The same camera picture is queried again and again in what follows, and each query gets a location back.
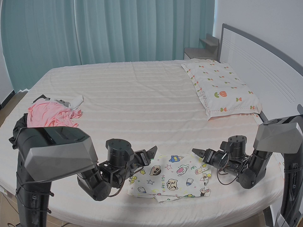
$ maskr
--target teal curtain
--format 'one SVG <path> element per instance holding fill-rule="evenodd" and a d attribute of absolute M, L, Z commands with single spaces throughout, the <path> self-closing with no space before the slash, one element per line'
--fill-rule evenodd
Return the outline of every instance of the teal curtain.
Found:
<path fill-rule="evenodd" d="M 212 34 L 214 0 L 3 0 L 3 53 L 15 90 L 79 64 L 183 59 Z"/>

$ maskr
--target cartoon print shirt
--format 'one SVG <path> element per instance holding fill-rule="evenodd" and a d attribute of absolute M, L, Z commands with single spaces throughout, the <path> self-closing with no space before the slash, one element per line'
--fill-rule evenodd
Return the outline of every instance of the cartoon print shirt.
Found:
<path fill-rule="evenodd" d="M 209 196 L 206 186 L 211 170 L 193 153 L 165 156 L 157 154 L 149 166 L 128 180 L 128 194 L 159 202 Z"/>

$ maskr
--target white wall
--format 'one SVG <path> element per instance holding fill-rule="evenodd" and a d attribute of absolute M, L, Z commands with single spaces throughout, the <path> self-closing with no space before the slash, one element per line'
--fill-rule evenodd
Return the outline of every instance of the white wall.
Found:
<path fill-rule="evenodd" d="M 303 66 L 303 0 L 216 0 L 214 36 L 222 23 L 252 34 Z"/>
<path fill-rule="evenodd" d="M 2 0 L 0 0 L 0 11 L 2 7 Z M 0 33 L 0 104 L 6 99 L 6 97 L 13 91 L 13 86 L 7 72 L 5 59 L 3 56 L 3 48 L 1 43 Z"/>

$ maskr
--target headboard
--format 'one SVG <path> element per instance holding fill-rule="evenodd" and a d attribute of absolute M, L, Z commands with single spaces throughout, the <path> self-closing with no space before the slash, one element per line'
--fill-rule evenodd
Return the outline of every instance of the headboard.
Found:
<path fill-rule="evenodd" d="M 263 121 L 303 114 L 303 67 L 242 30 L 222 25 L 219 62 L 227 62 L 260 99 Z"/>

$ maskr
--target white fitted sheet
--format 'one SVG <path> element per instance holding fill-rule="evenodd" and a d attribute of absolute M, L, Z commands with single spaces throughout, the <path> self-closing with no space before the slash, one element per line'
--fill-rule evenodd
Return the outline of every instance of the white fitted sheet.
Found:
<path fill-rule="evenodd" d="M 82 94 L 83 115 L 74 119 L 89 134 L 99 161 L 106 159 L 105 141 L 121 138 L 134 150 L 158 146 L 161 153 L 190 152 L 192 148 L 218 150 L 232 135 L 248 138 L 251 154 L 257 132 L 252 115 L 231 115 L 207 121 L 195 88 L 181 67 L 184 61 L 93 64 L 50 70 L 25 95 L 0 128 L 0 185 L 16 188 L 18 151 L 8 138 L 16 121 L 41 94 L 72 100 Z M 221 176 L 227 183 L 232 176 Z M 52 184 L 52 215 L 81 226 L 225 226 L 263 210 L 282 195 L 283 178 L 275 157 L 254 188 L 239 183 L 223 186 L 210 178 L 210 197 L 180 199 L 159 204 L 155 199 L 127 195 L 127 187 L 102 202 L 91 199 L 70 176 Z"/>

